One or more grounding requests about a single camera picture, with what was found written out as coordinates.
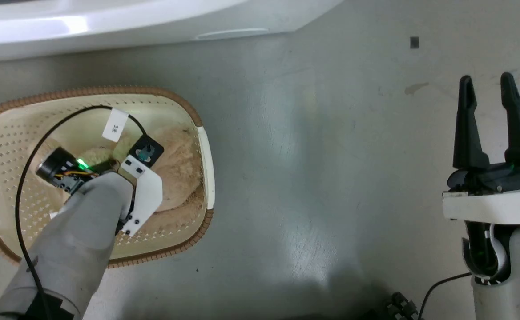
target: floor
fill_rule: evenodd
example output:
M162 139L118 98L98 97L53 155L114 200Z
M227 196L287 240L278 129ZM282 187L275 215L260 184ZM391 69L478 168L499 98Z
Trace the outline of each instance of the floor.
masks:
M441 213L459 78L484 150L504 159L498 77L520 88L520 4L348 0L294 34L0 63L0 102L88 85L160 86L200 113L213 224L172 258L107 271L88 320L347 316L401 291L419 303L466 271ZM419 36L419 49L410 37ZM0 293L15 268L0 257ZM473 319L468 280L425 316Z

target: cream plastic basket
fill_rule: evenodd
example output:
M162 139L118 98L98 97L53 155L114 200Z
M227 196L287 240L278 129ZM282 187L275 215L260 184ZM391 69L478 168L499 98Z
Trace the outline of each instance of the cream plastic basket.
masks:
M193 129L202 158L202 185L205 198L202 212L186 228L177 232L138 232L134 237L120 233L109 268L159 259L195 245L205 234L213 217L214 171L209 141L195 109L183 98L160 88L99 87L45 93L0 105L0 253L20 261L20 245L14 223L14 198L18 180L28 160L27 148L63 117L91 105L108 105L136 117L146 131L173 124ZM52 137L73 154L97 146L111 146L101 136L109 116L107 110L82 113L58 128ZM132 121L124 133L140 136ZM50 221L50 214L62 206L58 190L44 185L28 173L20 204L20 221L27 247Z

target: black cable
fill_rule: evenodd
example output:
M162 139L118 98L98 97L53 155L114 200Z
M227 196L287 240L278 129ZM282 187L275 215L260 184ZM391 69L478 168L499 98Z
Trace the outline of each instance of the black cable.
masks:
M449 282L449 281L452 281L452 280L456 280L456 279L459 279L459 278L465 278L467 276L471 276L471 272L467 272L467 273L462 273L461 275L457 275L457 276L453 276L453 277L449 277L447 279L443 279L442 281L438 281L436 282L429 290L428 292L426 293L426 296L424 297L424 300L422 302L422 306L420 307L420 313L418 314L418 320L422 320L422 314L424 313L424 307L426 306L426 302L428 301L428 297L430 296L430 294L432 293L432 291L434 289L436 289L437 286L439 285L443 285L444 283L446 282Z
M24 184L24 179L26 178L26 173L28 172L28 168L30 168L30 162L32 161L32 158L34 158L34 155L36 152L38 152L38 148L45 142L46 138L52 134L52 132L56 129L58 129L59 126L64 124L66 121L70 120L71 118L74 118L77 115L80 115L81 113L84 113L86 111L94 110L94 109L113 109L112 107L107 107L105 105L95 105L91 107L86 107L84 109L78 110L74 113L71 113L67 117L60 120L57 124L55 124L40 140L38 140L38 143L36 144L36 147L32 150L30 153L30 156L28 156L28 161L24 165L24 168L22 169L22 172L20 173L20 180L18 182L18 187L16 188L16 197L14 201L14 221L16 225L16 235L18 236L18 242L20 243L20 249L22 251L22 255L24 257L24 260L26 261L26 264L28 265L28 269L30 270L30 273L32 274L32 278L34 279L34 283L36 284L36 289L38 290L38 294L40 295L40 298L42 300L42 303L44 304L44 313L46 313L46 318L48 320L52 320L52 314L50 313L50 308L48 307L48 302L46 300L46 294L44 293L44 288L42 288L42 284L40 283L40 279L38 278L38 274L36 273L36 269L34 269L34 265L32 263L32 260L30 259L30 256L28 255L28 251L26 251L26 246L24 245L24 238L22 237L22 230L20 228L20 195L22 194L22 185ZM128 117L135 122L135 124L139 127L142 134L146 135L145 130L143 129L143 126L140 124L140 122L134 118L132 115L128 115Z

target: brown woven rim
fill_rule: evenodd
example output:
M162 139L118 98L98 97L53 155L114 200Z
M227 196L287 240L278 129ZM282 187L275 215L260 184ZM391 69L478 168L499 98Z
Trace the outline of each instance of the brown woven rim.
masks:
M93 95L115 95L119 93L128 93L128 94L140 94L140 95L155 95L167 97L176 103L180 104L181 107L187 111L189 116L193 119L193 122L196 126L202 126L201 118L199 117L197 111L190 105L185 99L172 93L171 91L162 89L162 88L154 88L154 87L91 87L91 88L83 88L83 89L71 89L64 91L56 91L51 93L42 93L41 95L20 98L16 100L7 101L5 103L0 104L0 114L10 109L24 107L29 104L41 103L44 101L64 99L70 97L83 97L83 96L93 96ZM174 245L173 247L168 247L161 250L156 250L148 253L143 253L141 255L135 255L126 258L119 259L111 259L109 260L108 268L117 268L123 267L125 265L134 265L139 263L144 263L147 261L152 261L156 259L160 259L162 257L169 257L172 255L176 255L177 253L181 253L186 249L189 249L193 245L195 245L204 235L206 230L209 228L210 222L213 218L213 210L208 209L205 213L205 218L201 223L199 229L195 232L194 235L189 237L186 241L183 241L180 244ZM0 255L5 257L13 264L18 264L20 262L20 257L16 255L9 247L5 245L5 243L1 240L0 237Z

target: green led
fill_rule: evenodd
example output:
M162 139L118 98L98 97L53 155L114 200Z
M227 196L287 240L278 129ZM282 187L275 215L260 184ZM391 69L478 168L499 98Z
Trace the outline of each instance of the green led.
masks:
M81 164L81 166L83 166L84 168L89 168L89 166L85 164L85 162L82 159L78 159L77 162Z

